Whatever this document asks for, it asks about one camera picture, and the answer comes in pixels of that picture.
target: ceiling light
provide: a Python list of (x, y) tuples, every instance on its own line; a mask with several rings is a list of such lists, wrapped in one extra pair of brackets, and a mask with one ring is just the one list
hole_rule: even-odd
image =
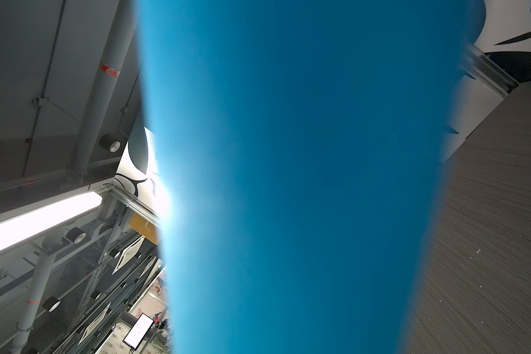
[(101, 292), (99, 292), (98, 290), (95, 290), (95, 291), (92, 292), (91, 297), (94, 300), (98, 300), (101, 294), (102, 294)]
[(49, 299), (45, 300), (42, 307), (51, 312), (55, 310), (60, 303), (61, 301), (59, 299), (57, 299), (55, 296), (51, 296)]
[(95, 192), (74, 195), (0, 223), (0, 251), (100, 205)]
[(67, 232), (65, 238), (74, 244), (78, 244), (85, 239), (85, 236), (85, 231), (79, 229), (78, 227), (73, 227), (71, 230), (69, 230), (69, 232)]
[(99, 145), (110, 152), (117, 152), (120, 149), (120, 142), (111, 134), (104, 134), (99, 140)]
[(120, 255), (120, 249), (119, 248), (115, 248), (113, 249), (112, 251), (110, 251), (108, 253), (109, 256), (111, 256), (112, 258), (117, 258), (119, 255)]

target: pipe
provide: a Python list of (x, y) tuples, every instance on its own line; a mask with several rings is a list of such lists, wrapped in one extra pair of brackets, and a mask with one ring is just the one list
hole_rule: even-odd
[(83, 183), (86, 165), (97, 142), (135, 29), (136, 17), (132, 9), (132, 0), (120, 0), (69, 160), (66, 182), (70, 185)]
[[(45, 236), (42, 245), (43, 248), (51, 250), (59, 245), (63, 238), (64, 230), (65, 228), (63, 227)], [(47, 285), (47, 280), (49, 279), (54, 263), (55, 255), (47, 252), (40, 253), (33, 272), (32, 282), (29, 286), (26, 307), (17, 324), (17, 329), (20, 330), (20, 333), (14, 336), (14, 341), (12, 342), (12, 349), (10, 350), (12, 354), (19, 354), (22, 348), (28, 343), (29, 332), (32, 329), (37, 310), (40, 308), (43, 291)]]
[(16, 329), (11, 335), (7, 336), (5, 340), (0, 342), (0, 349), (4, 347), (10, 340), (12, 340), (12, 338), (19, 335), (20, 333), (21, 333), (21, 330)]

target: fluorescent light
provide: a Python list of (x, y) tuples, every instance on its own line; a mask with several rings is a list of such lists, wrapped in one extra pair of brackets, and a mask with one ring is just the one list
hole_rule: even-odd
[(0, 223), (0, 251), (100, 205), (95, 192), (74, 195)]

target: floor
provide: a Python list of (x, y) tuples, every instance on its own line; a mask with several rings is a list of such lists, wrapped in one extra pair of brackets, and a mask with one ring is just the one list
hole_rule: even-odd
[[(130, 347), (124, 343), (124, 338), (130, 331), (130, 327), (126, 326), (124, 323), (117, 323), (114, 332), (108, 338), (106, 343), (102, 346), (99, 351), (99, 354), (130, 354)], [(142, 343), (138, 346), (137, 350), (142, 350), (145, 346), (146, 340), (143, 340)], [(158, 345), (154, 343), (149, 343), (148, 347), (145, 349), (144, 354), (165, 354), (166, 350), (163, 350)]]
[(448, 163), (401, 352), (531, 353), (531, 84)]

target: red tape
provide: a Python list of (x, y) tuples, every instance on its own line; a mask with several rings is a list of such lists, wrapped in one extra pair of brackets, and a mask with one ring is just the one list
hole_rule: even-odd
[(104, 71), (108, 75), (112, 75), (115, 78), (120, 76), (120, 70), (116, 70), (113, 67), (109, 67), (108, 65), (104, 64), (103, 62), (100, 62), (100, 70)]

